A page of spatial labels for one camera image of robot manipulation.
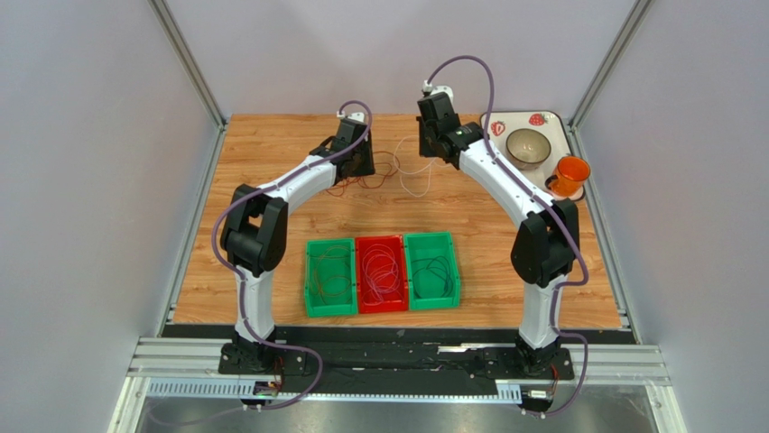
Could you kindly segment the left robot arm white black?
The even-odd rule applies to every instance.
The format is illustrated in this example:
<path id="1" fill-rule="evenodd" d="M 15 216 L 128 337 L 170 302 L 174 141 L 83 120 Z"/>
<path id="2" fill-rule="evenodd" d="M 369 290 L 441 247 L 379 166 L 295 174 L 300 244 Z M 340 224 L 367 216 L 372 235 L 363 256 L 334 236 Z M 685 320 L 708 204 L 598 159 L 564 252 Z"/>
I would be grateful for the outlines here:
<path id="1" fill-rule="evenodd" d="M 287 249 L 291 212 L 342 180 L 375 172 L 365 115 L 338 118 L 337 132 L 295 168 L 256 188 L 239 186 L 216 221 L 214 253 L 238 285 L 235 334 L 221 350 L 223 374 L 265 374 L 289 352 L 275 341 L 273 281 Z"/>

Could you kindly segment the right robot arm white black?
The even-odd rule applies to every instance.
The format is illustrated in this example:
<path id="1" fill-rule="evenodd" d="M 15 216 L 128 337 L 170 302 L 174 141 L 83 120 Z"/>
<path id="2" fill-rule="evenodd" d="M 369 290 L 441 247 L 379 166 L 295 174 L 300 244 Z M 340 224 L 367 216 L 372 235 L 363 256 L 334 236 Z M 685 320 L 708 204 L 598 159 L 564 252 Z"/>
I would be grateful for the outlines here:
<path id="1" fill-rule="evenodd" d="M 550 373 L 560 348 L 561 288 L 579 254 L 577 206 L 530 182 L 482 126 L 461 123 L 448 90 L 426 92 L 417 105 L 420 152 L 475 180 L 516 227 L 510 260 L 524 282 L 524 307 L 512 365 L 524 376 Z"/>

